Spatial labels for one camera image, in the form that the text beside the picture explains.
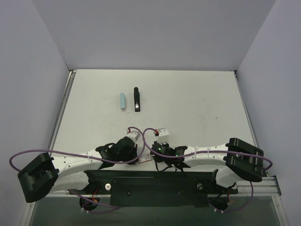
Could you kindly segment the red white staple box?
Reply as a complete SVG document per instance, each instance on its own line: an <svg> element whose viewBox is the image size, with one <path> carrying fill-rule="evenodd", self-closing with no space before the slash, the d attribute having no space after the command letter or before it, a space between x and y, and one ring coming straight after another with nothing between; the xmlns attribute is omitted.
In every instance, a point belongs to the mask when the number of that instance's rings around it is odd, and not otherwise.
<svg viewBox="0 0 301 226"><path fill-rule="evenodd" d="M139 158L138 158L138 163L144 163L144 162L148 162L148 161L151 161L152 160L152 156L148 153L148 154L145 154L145 155L141 155Z"/></svg>

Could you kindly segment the light blue white stapler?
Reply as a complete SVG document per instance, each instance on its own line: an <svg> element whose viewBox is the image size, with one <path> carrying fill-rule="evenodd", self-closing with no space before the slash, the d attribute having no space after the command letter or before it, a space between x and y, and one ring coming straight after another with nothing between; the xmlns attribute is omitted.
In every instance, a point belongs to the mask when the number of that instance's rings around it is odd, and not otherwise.
<svg viewBox="0 0 301 226"><path fill-rule="evenodd" d="M120 104L120 109L121 111L126 110L126 97L124 93L120 93L119 95L119 104Z"/></svg>

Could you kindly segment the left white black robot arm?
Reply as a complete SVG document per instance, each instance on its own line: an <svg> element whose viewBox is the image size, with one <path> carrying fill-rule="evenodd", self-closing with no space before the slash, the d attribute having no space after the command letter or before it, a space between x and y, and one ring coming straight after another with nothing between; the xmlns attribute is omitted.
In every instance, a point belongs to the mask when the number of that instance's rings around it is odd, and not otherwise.
<svg viewBox="0 0 301 226"><path fill-rule="evenodd" d="M137 161L137 139L125 136L82 154L51 157L41 153L26 165L18 179L27 203L36 202L50 192L77 189L87 194L96 190L97 182L88 178L87 170L101 170L115 164Z"/></svg>

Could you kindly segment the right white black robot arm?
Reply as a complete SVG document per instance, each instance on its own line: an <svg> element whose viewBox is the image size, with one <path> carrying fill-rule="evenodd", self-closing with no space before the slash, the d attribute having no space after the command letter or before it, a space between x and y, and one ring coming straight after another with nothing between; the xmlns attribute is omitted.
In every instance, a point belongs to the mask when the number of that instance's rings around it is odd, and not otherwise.
<svg viewBox="0 0 301 226"><path fill-rule="evenodd" d="M261 182L264 151L238 138L211 147L178 146L155 142L151 153L159 161L177 169L221 166L210 180L211 189L220 193L238 181Z"/></svg>

